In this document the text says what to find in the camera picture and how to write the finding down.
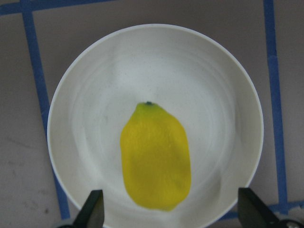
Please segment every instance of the blue tape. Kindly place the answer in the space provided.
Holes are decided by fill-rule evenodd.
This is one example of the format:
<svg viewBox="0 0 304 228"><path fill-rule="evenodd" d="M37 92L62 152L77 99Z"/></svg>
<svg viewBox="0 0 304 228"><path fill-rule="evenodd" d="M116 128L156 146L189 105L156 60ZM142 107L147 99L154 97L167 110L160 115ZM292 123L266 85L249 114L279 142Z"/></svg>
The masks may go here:
<svg viewBox="0 0 304 228"><path fill-rule="evenodd" d="M23 17L25 33L28 41L30 60L31 60L34 79L36 83L36 90L37 90L37 95L40 105L43 127L45 134L47 135L48 112L49 112L48 92L42 70L34 19L30 8L30 0L20 0L20 4L22 9L22 17ZM62 219L70 218L67 196L63 192L55 175L54 175L54 180L55 180L55 187L57 191L61 218Z"/></svg>
<svg viewBox="0 0 304 228"><path fill-rule="evenodd" d="M304 200L302 201L295 201L295 202L289 202L287 204L288 209L292 208L302 208L304 209ZM269 205L268 208L273 212L276 213L280 211L280 205L279 204L274 204L274 205ZM227 214L222 216L219 220L227 220L227 219L236 219L238 218L238 213L234 211L229 211Z"/></svg>
<svg viewBox="0 0 304 228"><path fill-rule="evenodd" d="M267 61L270 81L272 118L275 137L275 159L279 194L279 212L288 214L285 153L278 61L276 55L276 30L273 0L264 0Z"/></svg>
<svg viewBox="0 0 304 228"><path fill-rule="evenodd" d="M13 13L21 13L19 2L0 5L0 16Z"/></svg>
<svg viewBox="0 0 304 228"><path fill-rule="evenodd" d="M47 10L59 7L84 5L106 1L113 0L32 0L30 1L30 9L31 11ZM22 10L19 2L0 5L0 16L21 12Z"/></svg>
<svg viewBox="0 0 304 228"><path fill-rule="evenodd" d="M83 5L90 3L98 3L105 2L111 0L32 0L31 7L32 10L45 10L45 9L53 9L58 7L67 7L67 6L75 6L75 5Z"/></svg>

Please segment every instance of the gray floor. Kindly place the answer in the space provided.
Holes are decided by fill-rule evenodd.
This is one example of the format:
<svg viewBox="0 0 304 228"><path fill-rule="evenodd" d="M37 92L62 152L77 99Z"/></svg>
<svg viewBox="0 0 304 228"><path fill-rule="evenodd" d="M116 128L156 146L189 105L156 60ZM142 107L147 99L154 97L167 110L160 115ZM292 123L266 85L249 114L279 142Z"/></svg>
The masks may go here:
<svg viewBox="0 0 304 228"><path fill-rule="evenodd" d="M302 0L275 1L289 201L304 200L303 11ZM118 29L175 24L220 43L249 73L262 104L264 147L251 188L267 204L278 203L263 1L118 0L35 11L34 22L50 101L71 62ZM60 214L21 14L0 17L0 69L0 227L50 227ZM72 204L70 210L77 214ZM303 211L290 214L303 219Z"/></svg>

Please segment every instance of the plastic lemon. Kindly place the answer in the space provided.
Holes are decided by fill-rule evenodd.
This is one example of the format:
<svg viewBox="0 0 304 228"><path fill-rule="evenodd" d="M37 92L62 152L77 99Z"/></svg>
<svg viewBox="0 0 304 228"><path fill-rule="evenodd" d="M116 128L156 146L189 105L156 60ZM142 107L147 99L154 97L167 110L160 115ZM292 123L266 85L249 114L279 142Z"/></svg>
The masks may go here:
<svg viewBox="0 0 304 228"><path fill-rule="evenodd" d="M121 133L120 146L124 185L135 203L172 210L187 197L188 141L174 116L157 104L139 103Z"/></svg>

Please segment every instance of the lemon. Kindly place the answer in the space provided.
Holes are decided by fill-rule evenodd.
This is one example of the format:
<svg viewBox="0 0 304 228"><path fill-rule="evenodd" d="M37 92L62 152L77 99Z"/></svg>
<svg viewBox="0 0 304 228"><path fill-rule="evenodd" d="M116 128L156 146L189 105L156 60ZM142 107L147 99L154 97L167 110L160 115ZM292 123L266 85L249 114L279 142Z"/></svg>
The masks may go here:
<svg viewBox="0 0 304 228"><path fill-rule="evenodd" d="M157 104L139 103L120 138L123 180L129 196L149 209L172 210L191 185L187 136Z"/></svg>

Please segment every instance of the white bowl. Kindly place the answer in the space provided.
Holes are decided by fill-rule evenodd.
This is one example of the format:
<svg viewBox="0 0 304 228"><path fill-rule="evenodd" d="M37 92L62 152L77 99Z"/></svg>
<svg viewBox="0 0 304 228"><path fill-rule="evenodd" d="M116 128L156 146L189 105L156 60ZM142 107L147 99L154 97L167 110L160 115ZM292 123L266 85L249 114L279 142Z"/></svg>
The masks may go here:
<svg viewBox="0 0 304 228"><path fill-rule="evenodd" d="M123 182L120 133L136 104L158 103L184 126L192 183L171 212L137 206ZM47 128L55 174L81 208L104 191L109 228L210 225L248 186L263 144L257 92L240 63L212 39L173 25L139 25L88 47L68 68Z"/></svg>

